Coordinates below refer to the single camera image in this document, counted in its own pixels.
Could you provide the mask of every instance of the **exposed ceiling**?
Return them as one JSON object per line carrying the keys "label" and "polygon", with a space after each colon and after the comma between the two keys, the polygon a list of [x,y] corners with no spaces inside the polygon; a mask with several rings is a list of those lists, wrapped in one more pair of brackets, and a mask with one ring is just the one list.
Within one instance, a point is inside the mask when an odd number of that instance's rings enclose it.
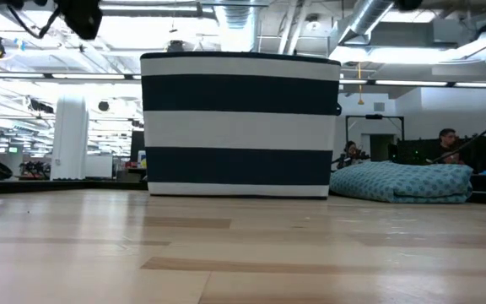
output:
{"label": "exposed ceiling", "polygon": [[[234,31],[241,24],[233,24],[233,20],[226,18],[230,14],[226,12],[227,8],[216,5],[219,1],[202,1],[204,11],[201,17],[193,18],[195,2],[105,0],[102,2],[105,17],[94,41],[80,40],[61,19],[56,20],[43,40],[37,40],[17,24],[6,8],[0,8],[0,37],[6,50],[5,56],[0,58],[0,72],[139,74],[139,57],[145,52],[164,52],[170,41],[184,41],[184,48],[189,52],[233,50],[249,46],[254,52],[278,53],[283,43],[284,29],[289,25],[291,32],[288,34],[292,39],[285,41],[286,49],[294,44],[299,56],[330,57],[334,49],[332,29],[337,22],[341,24],[340,21],[349,18],[355,3],[354,0],[300,1],[294,7],[292,0],[241,0],[239,3],[253,3],[255,7],[246,8],[243,14],[247,14],[248,19],[243,21],[244,26]],[[288,24],[290,11],[294,17]],[[28,4],[20,12],[24,22],[34,30],[43,26],[50,14],[50,5],[38,8]],[[256,28],[247,26],[251,18],[256,18],[256,23],[252,24]],[[422,7],[414,12],[390,10],[381,24],[398,23],[401,29],[405,24],[429,24],[439,19],[449,19],[455,23],[461,19],[462,26],[470,30],[472,24],[486,22],[486,0],[425,0]],[[293,34],[299,23],[300,34],[296,39]],[[376,37],[380,28],[386,27],[379,25]],[[252,41],[242,39],[243,35],[248,35],[243,30],[252,31]],[[448,65],[346,62],[342,73],[345,78],[358,78],[361,75],[365,79],[486,81],[486,62]],[[344,87],[347,93],[357,89],[357,86]],[[89,97],[94,120],[89,132],[92,151],[128,154],[128,134],[136,129],[129,120],[142,121],[139,84],[54,84],[0,79],[0,116],[8,117],[0,119],[0,133],[3,134],[0,141],[21,138],[24,142],[28,138],[26,142],[31,143],[29,151],[32,154],[43,154],[44,150],[39,151],[33,145],[37,142],[45,147],[43,149],[49,150],[53,115],[43,114],[45,119],[34,119],[39,113],[28,108],[27,100],[33,98],[41,101],[56,111],[57,98],[62,91],[79,91]],[[365,88],[365,91],[387,93],[383,88]],[[100,101],[108,101],[111,110],[100,111]]]}

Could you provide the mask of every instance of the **black hair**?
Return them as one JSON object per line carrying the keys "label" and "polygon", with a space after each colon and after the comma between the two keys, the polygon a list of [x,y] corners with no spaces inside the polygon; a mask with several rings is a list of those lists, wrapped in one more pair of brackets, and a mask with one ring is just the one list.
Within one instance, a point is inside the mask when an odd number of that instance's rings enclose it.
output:
{"label": "black hair", "polygon": [[353,141],[351,141],[351,140],[350,140],[349,142],[347,142],[347,143],[346,143],[346,147],[344,147],[344,152],[348,153],[348,150],[350,149],[350,146],[351,146],[352,144],[355,144],[355,142],[353,142]]}
{"label": "black hair", "polygon": [[438,136],[438,139],[442,141],[442,136],[446,136],[449,133],[456,133],[456,131],[452,128],[445,128],[440,131],[440,135]]}

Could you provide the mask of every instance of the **black cable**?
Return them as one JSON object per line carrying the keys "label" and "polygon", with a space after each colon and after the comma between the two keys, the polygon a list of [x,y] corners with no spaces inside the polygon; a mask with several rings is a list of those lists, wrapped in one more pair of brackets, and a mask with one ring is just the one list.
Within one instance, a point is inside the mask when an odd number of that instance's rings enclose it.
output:
{"label": "black cable", "polygon": [[51,25],[54,23],[54,21],[56,21],[57,19],[57,16],[59,16],[59,14],[61,13],[61,10],[58,8],[56,8],[56,10],[54,10],[54,12],[51,14],[50,18],[48,19],[48,22],[46,23],[45,26],[43,26],[41,29],[40,29],[40,32],[39,34],[36,34],[35,32],[33,32],[33,30],[31,30],[25,23],[24,21],[20,18],[20,16],[18,16],[18,13],[16,13],[16,11],[14,10],[14,8],[10,5],[7,5],[7,8],[8,10],[10,11],[10,13],[14,16],[14,18],[16,19],[16,21],[20,24],[20,26],[22,28],[24,28],[24,30],[26,32],[28,32],[30,35],[34,36],[36,39],[42,39],[46,33],[48,32],[48,30],[50,29]]}
{"label": "black cable", "polygon": [[455,149],[454,151],[449,152],[449,153],[446,153],[446,154],[442,155],[441,157],[439,157],[439,158],[437,158],[437,159],[433,160],[433,161],[431,162],[431,164],[435,164],[435,163],[437,163],[437,162],[438,162],[438,161],[440,161],[440,160],[444,160],[444,159],[446,159],[446,158],[448,158],[448,157],[450,157],[450,156],[452,156],[452,155],[455,155],[455,154],[457,154],[457,153],[461,152],[461,151],[462,151],[462,150],[464,150],[464,149],[465,149],[467,146],[469,146],[469,145],[473,144],[473,143],[474,143],[476,140],[478,140],[478,138],[480,138],[480,137],[484,136],[485,134],[486,134],[486,130],[485,130],[485,131],[483,131],[483,132],[482,132],[481,134],[479,134],[478,136],[476,136],[476,137],[472,138],[472,140],[470,140],[469,142],[466,142],[465,144],[461,145],[460,147],[458,147],[458,148],[457,148],[457,149]]}

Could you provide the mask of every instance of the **person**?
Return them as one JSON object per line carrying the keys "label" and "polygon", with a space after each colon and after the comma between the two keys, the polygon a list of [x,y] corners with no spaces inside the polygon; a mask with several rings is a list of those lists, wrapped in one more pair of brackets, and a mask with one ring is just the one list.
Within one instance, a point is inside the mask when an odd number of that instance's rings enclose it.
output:
{"label": "person", "polygon": [[[444,155],[448,155],[450,152],[456,149],[456,131],[452,128],[445,128],[440,131],[440,145],[438,146],[438,151],[435,158],[439,158]],[[456,153],[451,156],[438,161],[439,164],[458,164],[462,165],[464,162],[461,160],[461,156]]]}
{"label": "person", "polygon": [[361,163],[362,160],[359,159],[359,152],[360,151],[358,150],[358,147],[355,144],[355,142],[351,140],[348,141],[346,143],[346,147],[344,148],[344,153],[346,154],[341,155],[337,165],[337,169],[343,169],[347,166]]}

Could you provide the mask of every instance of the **ceiling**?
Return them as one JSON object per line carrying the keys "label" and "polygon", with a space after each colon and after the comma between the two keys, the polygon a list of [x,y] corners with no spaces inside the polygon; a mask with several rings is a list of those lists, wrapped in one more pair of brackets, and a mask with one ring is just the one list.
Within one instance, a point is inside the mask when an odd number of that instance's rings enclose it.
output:
{"label": "ceiling", "polygon": [[[336,21],[348,17],[354,0],[312,1],[306,16],[316,15],[315,26],[304,22],[295,50],[299,56],[330,57],[332,27]],[[136,13],[126,3],[130,1],[105,0],[103,5],[120,5],[117,12],[106,14],[94,41],[80,40],[61,19],[57,19],[42,40],[28,35],[5,8],[0,8],[0,37],[6,54],[0,59],[0,72],[39,73],[134,73],[140,74],[139,57],[145,52],[164,52],[170,41],[184,41],[186,51],[223,50],[223,29],[218,20],[208,18],[151,17]],[[141,4],[165,6],[167,2],[142,0]],[[203,3],[215,3],[215,0]],[[255,1],[262,6],[257,11],[255,51],[277,53],[291,1]],[[50,5],[38,8],[26,6],[20,17],[34,30],[43,26],[51,11]],[[217,14],[222,8],[211,8]],[[433,19],[459,19],[469,12],[470,18],[485,16],[486,0],[437,1],[425,0],[421,9],[411,13],[390,11],[382,22],[429,23]],[[295,13],[293,27],[299,19]],[[342,67],[345,78],[372,79],[440,79],[486,81],[486,63],[436,66],[429,64],[395,64],[383,62],[347,62]],[[354,92],[358,86],[345,86],[345,92]],[[383,88],[365,88],[367,92],[387,93]],[[0,79],[0,142],[25,142],[27,153],[43,155],[51,148],[54,116],[42,114],[28,106],[28,100],[40,101],[57,111],[57,98],[64,91],[88,96],[90,116],[90,153],[128,155],[129,120],[141,122],[142,101],[139,84],[64,84]],[[100,101],[110,103],[109,111],[100,111]]]}

